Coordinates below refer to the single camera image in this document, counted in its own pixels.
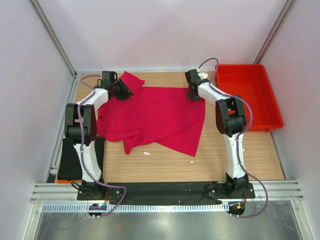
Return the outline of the magenta t shirt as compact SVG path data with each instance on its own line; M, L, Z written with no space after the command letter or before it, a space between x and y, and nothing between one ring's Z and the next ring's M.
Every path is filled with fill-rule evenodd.
M195 157L205 100L188 99L183 87L145 86L144 80L127 71L120 78L134 95L124 101L113 97L98 109L98 135L111 142L123 141L127 155L135 147L158 143Z

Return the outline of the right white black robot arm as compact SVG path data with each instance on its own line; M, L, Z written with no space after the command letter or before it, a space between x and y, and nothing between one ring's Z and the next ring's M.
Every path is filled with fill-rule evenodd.
M188 80L187 97L205 99L215 106L215 123L223 135L227 154L225 192L237 198L249 187L249 174L244 164L243 136L247 125L244 101L218 89L207 79Z

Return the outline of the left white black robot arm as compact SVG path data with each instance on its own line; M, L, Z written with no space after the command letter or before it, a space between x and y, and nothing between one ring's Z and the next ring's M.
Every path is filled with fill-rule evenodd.
M84 82L88 77L83 77L80 83L90 88L90 94L65 107L64 135L73 144L80 161L82 178L78 190L89 193L95 200L101 200L106 194L107 185L104 183L95 150L98 135L96 110L111 98L124 101L134 93L114 71L104 71L97 75L97 85L94 87Z

